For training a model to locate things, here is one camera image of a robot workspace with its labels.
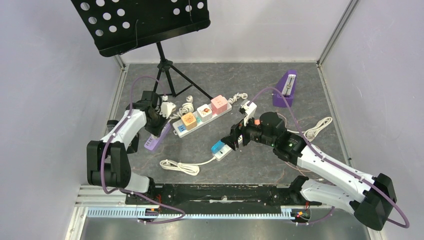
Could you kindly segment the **purple power strip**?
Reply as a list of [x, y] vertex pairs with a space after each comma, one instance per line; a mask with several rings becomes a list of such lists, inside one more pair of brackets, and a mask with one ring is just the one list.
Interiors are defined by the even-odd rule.
[[145, 142], [144, 147], [151, 152], [156, 151], [158, 147], [160, 146], [160, 144], [165, 139], [165, 137], [167, 136], [170, 129], [171, 129], [171, 124], [170, 122], [167, 122], [164, 128], [162, 129], [160, 136], [156, 137], [154, 135], [151, 135]]

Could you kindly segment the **white power strip with USB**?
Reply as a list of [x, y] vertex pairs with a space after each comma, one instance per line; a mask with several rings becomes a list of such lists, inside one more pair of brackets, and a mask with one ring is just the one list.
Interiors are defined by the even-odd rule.
[[233, 152], [234, 150], [229, 147], [227, 144], [224, 144], [221, 140], [216, 142], [211, 147], [211, 153], [215, 160], [221, 161], [224, 159], [229, 153]]

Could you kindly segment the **beige cube socket adapter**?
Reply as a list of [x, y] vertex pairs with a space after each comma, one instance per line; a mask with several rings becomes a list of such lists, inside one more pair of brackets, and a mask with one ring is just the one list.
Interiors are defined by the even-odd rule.
[[196, 116], [192, 112], [184, 114], [181, 120], [187, 131], [192, 130], [198, 125]]

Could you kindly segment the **blue plug adapter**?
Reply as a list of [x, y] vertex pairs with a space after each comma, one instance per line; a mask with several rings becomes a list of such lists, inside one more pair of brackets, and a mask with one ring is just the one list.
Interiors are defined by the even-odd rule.
[[213, 155], [220, 154], [222, 155], [224, 153], [225, 144], [222, 141], [218, 141], [211, 147], [211, 152]]

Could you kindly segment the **white multicolour power strip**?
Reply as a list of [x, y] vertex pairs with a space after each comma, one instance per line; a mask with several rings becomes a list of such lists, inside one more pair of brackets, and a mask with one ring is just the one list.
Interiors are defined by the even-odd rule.
[[[204, 115], [201, 113], [201, 110], [208, 109], [209, 113], [206, 113]], [[200, 107], [198, 107], [193, 113], [192, 116], [196, 120], [196, 124], [191, 127], [189, 126], [187, 128], [186, 124], [183, 123], [181, 119], [175, 121], [172, 123], [172, 127], [174, 128], [174, 134], [177, 135], [179, 138], [183, 138], [186, 135], [196, 131], [197, 129], [206, 126], [207, 124], [211, 123], [212, 121], [220, 118], [221, 116], [225, 115], [226, 113], [230, 112], [232, 110], [232, 105], [230, 103], [227, 103], [226, 109], [221, 113], [213, 113], [212, 112], [212, 104], [204, 104]]]

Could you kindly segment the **white cube socket adapter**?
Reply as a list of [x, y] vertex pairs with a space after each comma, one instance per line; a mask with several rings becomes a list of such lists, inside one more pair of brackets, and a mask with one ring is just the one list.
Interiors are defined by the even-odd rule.
[[213, 111], [208, 104], [201, 105], [196, 112], [202, 122], [207, 122], [213, 117]]

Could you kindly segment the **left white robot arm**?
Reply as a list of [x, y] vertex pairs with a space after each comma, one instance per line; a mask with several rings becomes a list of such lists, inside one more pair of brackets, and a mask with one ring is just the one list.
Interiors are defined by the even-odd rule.
[[100, 140], [91, 140], [86, 147], [86, 170], [89, 185], [112, 187], [138, 192], [144, 204], [152, 204], [157, 191], [152, 179], [132, 172], [128, 155], [139, 147], [139, 132], [145, 129], [160, 138], [176, 105], [154, 91], [144, 91], [141, 99], [130, 102], [123, 117], [113, 120], [113, 128]]

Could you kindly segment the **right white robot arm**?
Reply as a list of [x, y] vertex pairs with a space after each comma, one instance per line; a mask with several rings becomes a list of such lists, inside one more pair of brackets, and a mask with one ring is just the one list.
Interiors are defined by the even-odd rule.
[[282, 161], [310, 170], [330, 184], [305, 176], [297, 177], [289, 189], [295, 204], [319, 202], [352, 214], [366, 227], [381, 231], [390, 221], [397, 201], [392, 179], [356, 170], [319, 150], [301, 136], [289, 132], [276, 112], [263, 113], [259, 119], [242, 119], [230, 128], [221, 141], [236, 151], [240, 145], [256, 142], [272, 147]]

